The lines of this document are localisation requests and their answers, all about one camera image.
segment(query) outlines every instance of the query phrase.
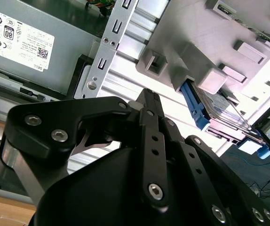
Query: sticker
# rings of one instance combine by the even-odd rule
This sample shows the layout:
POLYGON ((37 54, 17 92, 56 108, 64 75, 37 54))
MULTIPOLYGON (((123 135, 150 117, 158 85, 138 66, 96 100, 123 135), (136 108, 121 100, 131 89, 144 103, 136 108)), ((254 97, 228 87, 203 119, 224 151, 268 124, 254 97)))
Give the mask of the sticker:
POLYGON ((48 69, 54 36, 0 13, 0 56, 42 72, 48 69))
POLYGON ((206 92, 205 94, 212 100, 212 106, 221 116, 244 127, 247 126, 246 122, 242 119, 239 113, 224 97, 219 94, 211 95, 206 92))

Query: metal drive bay bracket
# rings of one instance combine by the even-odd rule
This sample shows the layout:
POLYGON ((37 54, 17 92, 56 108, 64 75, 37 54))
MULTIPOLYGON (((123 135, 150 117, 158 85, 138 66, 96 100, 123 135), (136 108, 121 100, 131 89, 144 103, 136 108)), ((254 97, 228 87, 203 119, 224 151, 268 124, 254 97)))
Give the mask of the metal drive bay bracket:
POLYGON ((116 1, 90 72, 82 83, 82 93, 75 98, 97 97, 137 3, 138 0, 116 1))

